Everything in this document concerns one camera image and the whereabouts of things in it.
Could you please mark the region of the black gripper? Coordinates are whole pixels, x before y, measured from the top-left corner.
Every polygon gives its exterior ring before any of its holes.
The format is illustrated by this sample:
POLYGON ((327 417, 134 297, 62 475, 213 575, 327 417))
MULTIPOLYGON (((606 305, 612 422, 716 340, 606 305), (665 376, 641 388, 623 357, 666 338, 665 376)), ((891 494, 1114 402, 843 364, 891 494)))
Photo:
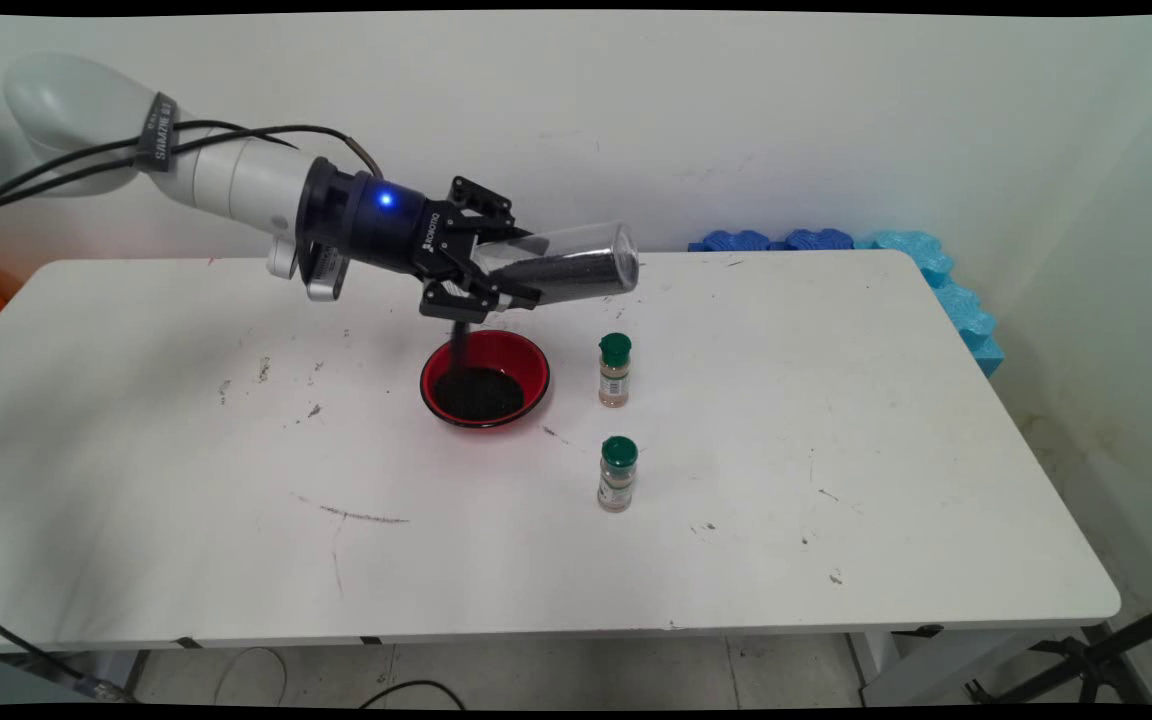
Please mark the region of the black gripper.
POLYGON ((349 262, 419 275, 419 313, 449 323, 484 323, 506 310, 532 310, 543 291, 507 273, 521 256, 476 255, 457 262, 444 255, 444 229, 479 243, 503 243, 532 255, 550 240, 524 232, 511 200, 463 176, 452 179, 445 200, 376 179, 348 176, 325 158, 308 168, 297 218, 300 274, 311 275, 325 251, 349 262))

